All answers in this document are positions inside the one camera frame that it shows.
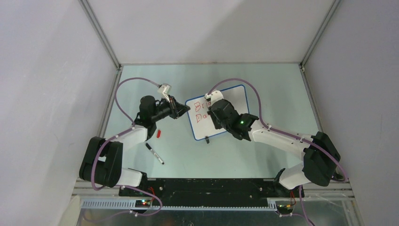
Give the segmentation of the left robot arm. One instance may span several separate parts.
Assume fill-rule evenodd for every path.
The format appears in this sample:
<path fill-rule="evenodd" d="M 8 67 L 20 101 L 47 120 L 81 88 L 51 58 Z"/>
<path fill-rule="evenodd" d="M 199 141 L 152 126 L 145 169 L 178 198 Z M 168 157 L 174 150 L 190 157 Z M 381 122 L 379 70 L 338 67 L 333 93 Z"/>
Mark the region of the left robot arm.
<path fill-rule="evenodd" d="M 140 100 L 139 112 L 127 130 L 109 138 L 93 137 L 88 143 L 79 177 L 102 187 L 130 186 L 137 196 L 147 194 L 149 184 L 143 173 L 122 166 L 123 153 L 137 144 L 148 141 L 156 132 L 156 123 L 166 117 L 178 119 L 190 110 L 169 95 L 161 100 L 144 96 Z"/>

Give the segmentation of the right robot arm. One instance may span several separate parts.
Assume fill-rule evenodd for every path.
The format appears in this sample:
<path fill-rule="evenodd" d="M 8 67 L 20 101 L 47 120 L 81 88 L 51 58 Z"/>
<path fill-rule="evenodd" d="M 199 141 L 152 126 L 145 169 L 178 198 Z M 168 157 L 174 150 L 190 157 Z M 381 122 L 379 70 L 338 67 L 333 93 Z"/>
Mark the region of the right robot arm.
<path fill-rule="evenodd" d="M 292 134 L 249 113 L 239 114 L 226 99 L 212 101 L 208 113 L 216 129 L 225 129 L 238 140 L 264 143 L 292 154 L 301 163 L 281 169 L 274 179 L 274 192 L 285 197 L 300 185 L 313 183 L 326 187 L 336 171 L 340 155 L 327 134 Z"/>

